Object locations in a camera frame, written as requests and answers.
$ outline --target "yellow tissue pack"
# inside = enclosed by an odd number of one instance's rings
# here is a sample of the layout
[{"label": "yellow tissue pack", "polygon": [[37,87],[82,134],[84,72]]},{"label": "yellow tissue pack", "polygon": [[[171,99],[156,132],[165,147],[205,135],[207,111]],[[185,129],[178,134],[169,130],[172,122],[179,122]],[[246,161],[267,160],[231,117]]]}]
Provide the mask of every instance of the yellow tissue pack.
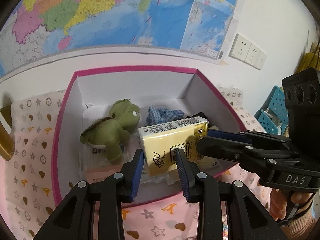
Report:
[{"label": "yellow tissue pack", "polygon": [[176,152],[183,149],[189,161],[198,159],[196,143],[207,136],[208,120],[192,117],[138,128],[140,142],[153,177],[177,168]]}]

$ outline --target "human hand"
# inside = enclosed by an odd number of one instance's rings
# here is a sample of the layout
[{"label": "human hand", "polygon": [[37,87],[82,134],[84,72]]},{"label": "human hand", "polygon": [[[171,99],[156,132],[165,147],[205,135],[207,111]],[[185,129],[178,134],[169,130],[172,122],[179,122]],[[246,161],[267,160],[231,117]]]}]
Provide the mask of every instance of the human hand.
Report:
[{"label": "human hand", "polygon": [[[301,193],[301,192],[295,192],[292,197],[291,201],[295,204],[304,204],[308,201],[312,193]],[[297,211],[297,214],[306,210],[311,203],[311,200],[309,201],[309,204],[304,206],[302,209],[299,209]],[[274,218],[275,221],[278,219],[284,219],[286,216],[286,207],[288,204],[287,197],[283,194],[282,190],[273,188],[270,193],[270,215]]]}]

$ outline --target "open box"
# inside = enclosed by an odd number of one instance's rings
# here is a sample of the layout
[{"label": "open box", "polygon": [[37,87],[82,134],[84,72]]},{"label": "open box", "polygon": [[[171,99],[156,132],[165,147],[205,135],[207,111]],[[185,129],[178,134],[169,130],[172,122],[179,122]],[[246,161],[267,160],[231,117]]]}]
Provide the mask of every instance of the open box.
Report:
[{"label": "open box", "polygon": [[[138,127],[145,126],[148,108],[181,109],[185,115],[205,113],[220,130],[246,130],[229,103],[197,69],[169,66],[119,66],[77,71],[74,73],[58,115],[52,147],[52,189],[55,204],[75,185],[85,179],[84,147],[79,141],[82,131],[95,119],[108,115],[112,104],[129,98],[140,107]],[[224,161],[220,172],[234,163]],[[143,203],[181,190],[180,183],[166,182],[140,185],[135,203]]]}]

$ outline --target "blue checkered cloth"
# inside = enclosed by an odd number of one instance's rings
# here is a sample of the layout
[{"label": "blue checkered cloth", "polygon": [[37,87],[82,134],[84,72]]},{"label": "blue checkered cloth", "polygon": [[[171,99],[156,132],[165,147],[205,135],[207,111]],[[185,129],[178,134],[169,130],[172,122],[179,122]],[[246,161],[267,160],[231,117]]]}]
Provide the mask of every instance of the blue checkered cloth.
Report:
[{"label": "blue checkered cloth", "polygon": [[149,107],[149,114],[147,116],[147,125],[155,125],[165,122],[183,119],[184,112],[181,110],[169,110],[167,108]]}]

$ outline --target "wall socket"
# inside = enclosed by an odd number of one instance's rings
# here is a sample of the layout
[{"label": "wall socket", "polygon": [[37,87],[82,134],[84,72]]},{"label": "wall socket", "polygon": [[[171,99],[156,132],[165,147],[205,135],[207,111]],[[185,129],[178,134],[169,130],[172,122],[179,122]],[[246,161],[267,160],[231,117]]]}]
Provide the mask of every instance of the wall socket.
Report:
[{"label": "wall socket", "polygon": [[262,69],[267,59],[267,55],[260,48],[239,33],[236,34],[229,56],[259,70]]},{"label": "wall socket", "polygon": [[250,46],[249,52],[247,54],[247,57],[245,58],[244,62],[248,63],[251,66],[254,66],[256,63],[258,56],[260,54],[260,49],[254,45],[253,43]]},{"label": "wall socket", "polygon": [[244,61],[248,54],[250,46],[251,42],[237,33],[229,55],[231,57]]}]

